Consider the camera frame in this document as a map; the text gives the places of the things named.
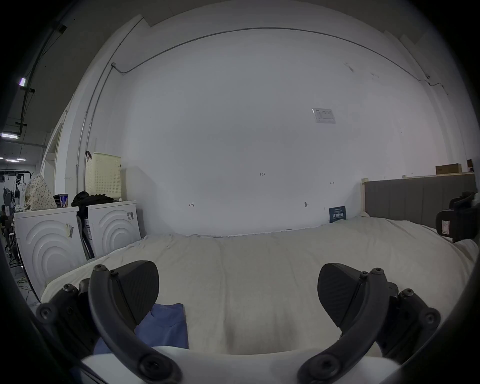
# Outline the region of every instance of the blue towel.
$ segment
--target blue towel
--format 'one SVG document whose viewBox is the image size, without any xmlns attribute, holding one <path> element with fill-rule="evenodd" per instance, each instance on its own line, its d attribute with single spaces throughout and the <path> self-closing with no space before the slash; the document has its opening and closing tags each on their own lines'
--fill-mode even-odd
<svg viewBox="0 0 480 384">
<path fill-rule="evenodd" d="M 135 334 L 150 347 L 170 346 L 188 349 L 187 319 L 183 304 L 154 304 L 135 328 Z M 95 345 L 94 355 L 111 353 L 103 339 Z"/>
</svg>

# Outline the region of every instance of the white cabinet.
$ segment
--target white cabinet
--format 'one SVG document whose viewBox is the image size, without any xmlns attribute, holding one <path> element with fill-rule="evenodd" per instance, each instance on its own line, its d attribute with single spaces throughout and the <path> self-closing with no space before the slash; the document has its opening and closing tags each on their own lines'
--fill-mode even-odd
<svg viewBox="0 0 480 384">
<path fill-rule="evenodd" d="M 136 203 L 124 201 L 88 207 L 85 227 L 95 257 L 140 240 Z"/>
<path fill-rule="evenodd" d="M 15 235 L 20 256 L 39 298 L 49 280 L 87 261 L 77 212 L 78 207 L 71 207 L 15 214 Z"/>
</svg>

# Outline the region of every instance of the white bedsheet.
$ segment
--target white bedsheet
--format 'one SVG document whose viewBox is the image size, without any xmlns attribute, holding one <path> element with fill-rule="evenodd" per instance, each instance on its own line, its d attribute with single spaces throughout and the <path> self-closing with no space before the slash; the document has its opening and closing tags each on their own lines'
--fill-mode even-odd
<svg viewBox="0 0 480 384">
<path fill-rule="evenodd" d="M 381 267 L 389 281 L 400 290 L 413 289 L 444 319 L 477 252 L 471 240 L 452 244 L 427 227 L 367 217 L 249 236 L 147 236 L 52 281 L 42 301 L 66 283 L 78 286 L 96 264 L 112 269 L 150 260 L 160 275 L 157 303 L 185 305 L 192 350 L 261 354 L 327 348 L 340 331 L 318 300 L 325 263 L 361 271 Z"/>
</svg>

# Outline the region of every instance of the label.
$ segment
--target label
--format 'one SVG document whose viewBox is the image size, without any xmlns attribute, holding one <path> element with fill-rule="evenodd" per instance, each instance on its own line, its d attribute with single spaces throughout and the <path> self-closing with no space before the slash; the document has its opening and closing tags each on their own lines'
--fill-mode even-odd
<svg viewBox="0 0 480 384">
<path fill-rule="evenodd" d="M 443 235 L 450 234 L 450 220 L 448 221 L 442 220 L 442 234 Z"/>
<path fill-rule="evenodd" d="M 73 228 L 70 224 L 65 224 L 67 229 L 67 236 L 71 239 L 73 237 Z"/>
<path fill-rule="evenodd" d="M 90 230 L 90 223 L 88 219 L 85 219 L 85 229 L 87 230 L 87 237 L 89 240 L 92 240 L 92 231 Z"/>
<path fill-rule="evenodd" d="M 330 223 L 338 220 L 346 220 L 347 212 L 345 206 L 330 208 Z"/>
<path fill-rule="evenodd" d="M 314 108 L 312 109 L 317 124 L 335 124 L 335 117 L 331 109 Z"/>
</svg>

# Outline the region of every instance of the fluorescent light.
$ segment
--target fluorescent light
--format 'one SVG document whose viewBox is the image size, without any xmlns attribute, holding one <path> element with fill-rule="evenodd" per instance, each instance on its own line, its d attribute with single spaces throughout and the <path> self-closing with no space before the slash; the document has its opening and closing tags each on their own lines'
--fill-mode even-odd
<svg viewBox="0 0 480 384">
<path fill-rule="evenodd" d="M 18 139 L 18 135 L 14 135 L 12 133 L 3 133 L 1 134 L 2 137 L 8 137 L 9 139 Z"/>
</svg>

